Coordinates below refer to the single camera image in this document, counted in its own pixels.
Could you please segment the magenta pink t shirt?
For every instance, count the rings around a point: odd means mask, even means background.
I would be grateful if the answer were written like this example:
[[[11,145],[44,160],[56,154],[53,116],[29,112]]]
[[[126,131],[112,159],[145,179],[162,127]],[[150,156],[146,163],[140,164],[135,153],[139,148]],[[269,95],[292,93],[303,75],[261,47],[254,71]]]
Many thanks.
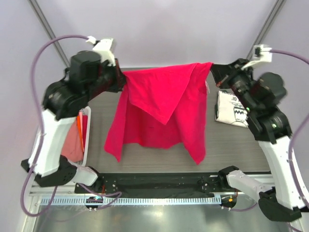
[[[126,71],[104,149],[117,160],[125,144],[168,149],[183,144],[196,164],[206,156],[206,79],[212,63]]]

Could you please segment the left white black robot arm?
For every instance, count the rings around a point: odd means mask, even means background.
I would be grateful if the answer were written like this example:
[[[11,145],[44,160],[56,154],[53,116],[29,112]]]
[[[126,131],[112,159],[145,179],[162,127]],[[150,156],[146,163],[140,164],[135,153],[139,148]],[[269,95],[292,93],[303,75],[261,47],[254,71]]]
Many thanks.
[[[103,181],[91,167],[77,165],[61,154],[67,134],[79,111],[102,92],[119,92],[125,84],[112,51],[80,51],[71,57],[66,77],[49,85],[39,104],[41,131],[33,153],[21,166],[35,174],[40,187],[63,186],[70,181],[86,185],[93,193]]]

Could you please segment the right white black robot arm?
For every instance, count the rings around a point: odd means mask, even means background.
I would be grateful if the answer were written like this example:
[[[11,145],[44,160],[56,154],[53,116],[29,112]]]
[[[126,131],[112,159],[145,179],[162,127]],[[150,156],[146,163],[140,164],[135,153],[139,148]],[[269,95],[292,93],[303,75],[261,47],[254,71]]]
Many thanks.
[[[267,72],[253,79],[253,64],[238,59],[230,64],[211,66],[216,86],[231,89],[247,111],[250,132],[259,143],[274,179],[264,185],[235,166],[218,172],[218,187],[237,189],[254,199],[271,221],[296,222],[309,208],[303,202],[290,170],[292,130],[287,116],[277,107],[287,91],[281,76]]]

